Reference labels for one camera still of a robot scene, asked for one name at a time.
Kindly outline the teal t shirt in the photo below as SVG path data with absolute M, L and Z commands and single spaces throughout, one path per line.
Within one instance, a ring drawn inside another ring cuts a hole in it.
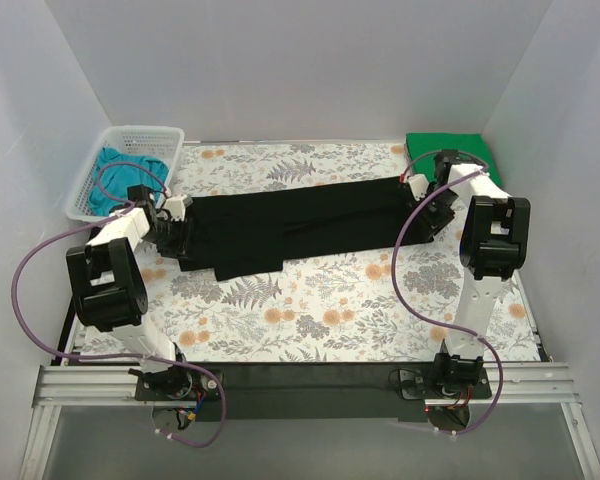
M 149 187 L 159 199 L 168 173 L 168 166 L 158 158 L 102 147 L 91 175 L 93 186 L 87 196 L 88 208 L 96 216 L 107 216 L 118 205 L 115 198 L 127 200 L 128 188 L 136 185 Z

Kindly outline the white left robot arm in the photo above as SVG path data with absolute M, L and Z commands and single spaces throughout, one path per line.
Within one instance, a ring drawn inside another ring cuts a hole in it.
M 180 400 L 191 392 L 195 375 L 182 365 L 180 348 L 149 316 L 135 250 L 147 241 L 169 257 L 182 253 L 192 199 L 172 196 L 156 207 L 147 186 L 132 186 L 127 193 L 127 200 L 114 202 L 99 233 L 66 254 L 74 309 L 84 326 L 111 335 L 137 356 L 139 367 L 131 374 L 145 387 Z

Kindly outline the white plastic basket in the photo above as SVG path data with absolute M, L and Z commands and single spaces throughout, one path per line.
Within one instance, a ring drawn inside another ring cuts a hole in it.
M 168 168 L 165 185 L 170 187 L 182 157 L 184 139 L 184 131 L 177 127 L 123 125 L 105 129 L 94 142 L 76 176 L 65 203 L 67 217 L 87 223 L 101 219 L 89 207 L 88 197 L 94 186 L 93 172 L 97 158 L 104 147 L 113 148 L 122 154 L 159 159 Z

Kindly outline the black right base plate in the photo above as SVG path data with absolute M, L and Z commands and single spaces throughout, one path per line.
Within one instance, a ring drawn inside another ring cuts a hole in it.
M 434 377 L 428 365 L 409 364 L 392 369 L 387 381 L 405 400 L 487 400 L 492 397 L 492 389 L 485 372 L 480 374 L 476 385 L 462 382 L 443 384 L 440 379 Z

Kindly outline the aluminium frame rail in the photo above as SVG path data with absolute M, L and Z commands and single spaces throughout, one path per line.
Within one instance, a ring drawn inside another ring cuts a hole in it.
M 228 418 L 268 419 L 269 405 L 282 403 L 281 416 L 292 418 L 359 418 L 363 407 L 376 414 L 396 414 L 401 407 L 415 409 L 444 400 L 405 400 L 387 381 L 389 372 L 409 364 L 399 363 L 205 363 L 198 372 L 217 378 L 211 370 L 222 370 L 219 394 L 230 399 Z M 42 478 L 64 406 L 152 406 L 194 407 L 197 401 L 138 401 L 137 380 L 128 374 L 129 364 L 86 363 L 83 366 L 42 367 L 33 399 L 20 478 Z M 498 407 L 505 404 L 559 404 L 584 476 L 600 479 L 600 462 L 588 433 L 574 381 L 564 363 L 506 362 L 483 365 L 492 397 L 469 400 Z M 206 415 L 220 417 L 220 399 Z

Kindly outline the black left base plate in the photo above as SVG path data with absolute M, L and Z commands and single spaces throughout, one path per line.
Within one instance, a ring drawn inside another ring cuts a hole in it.
M 137 380 L 134 398 L 138 401 L 197 401 L 219 400 L 219 385 L 224 382 L 222 370 L 211 370 L 217 378 L 190 369 L 169 367 L 158 373 L 143 373 L 129 369 L 128 374 Z

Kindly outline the black t shirt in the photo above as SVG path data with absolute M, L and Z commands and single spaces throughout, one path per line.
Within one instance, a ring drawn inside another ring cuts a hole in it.
M 388 248 L 414 210 L 396 177 L 199 197 L 195 257 L 183 271 L 211 269 L 219 281 L 278 272 L 286 260 Z

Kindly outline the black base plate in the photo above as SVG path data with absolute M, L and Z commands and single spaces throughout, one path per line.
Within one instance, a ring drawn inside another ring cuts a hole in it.
M 434 377 L 428 365 L 409 364 L 392 369 L 387 381 L 405 400 L 487 400 L 492 397 L 492 389 L 485 372 L 480 374 L 476 385 L 462 382 L 443 384 L 440 379 Z
M 158 373 L 143 373 L 129 369 L 128 374 L 137 380 L 134 398 L 138 401 L 197 401 L 219 400 L 219 385 L 224 382 L 222 370 L 211 370 L 217 378 L 190 369 L 169 367 Z

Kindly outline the floral table mat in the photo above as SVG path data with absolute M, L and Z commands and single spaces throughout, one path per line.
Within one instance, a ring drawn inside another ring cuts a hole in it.
M 388 178 L 400 144 L 189 145 L 177 194 L 217 196 Z M 428 361 L 455 319 L 466 209 L 432 243 L 293 260 L 225 282 L 137 251 L 150 316 L 193 362 Z

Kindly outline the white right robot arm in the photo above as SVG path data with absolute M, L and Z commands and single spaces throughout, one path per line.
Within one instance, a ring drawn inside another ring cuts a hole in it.
M 464 280 L 455 321 L 441 350 L 430 363 L 405 372 L 403 384 L 420 396 L 469 395 L 487 386 L 484 351 L 495 348 L 486 340 L 497 297 L 526 259 L 531 204 L 498 187 L 487 173 L 486 161 L 453 149 L 426 152 L 411 161 L 431 157 L 435 181 L 421 174 L 402 176 L 418 205 L 407 218 L 396 240 L 398 249 L 411 225 L 439 200 L 445 207 L 459 199 L 467 207 L 459 258 Z

